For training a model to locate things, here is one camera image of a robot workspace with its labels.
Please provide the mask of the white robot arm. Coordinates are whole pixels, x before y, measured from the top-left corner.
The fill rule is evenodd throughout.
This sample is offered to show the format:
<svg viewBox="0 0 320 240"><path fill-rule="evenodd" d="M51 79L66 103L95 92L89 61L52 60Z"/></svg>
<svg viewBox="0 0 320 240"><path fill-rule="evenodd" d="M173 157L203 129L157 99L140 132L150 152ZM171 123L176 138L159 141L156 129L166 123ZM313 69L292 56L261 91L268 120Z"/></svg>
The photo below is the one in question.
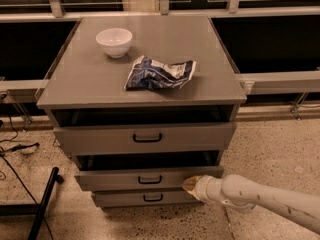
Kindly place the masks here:
<svg viewBox="0 0 320 240"><path fill-rule="evenodd" d="M250 213L261 206L320 234L319 196L262 185L235 174L221 179L192 176L182 187L201 202L216 202L241 213Z"/></svg>

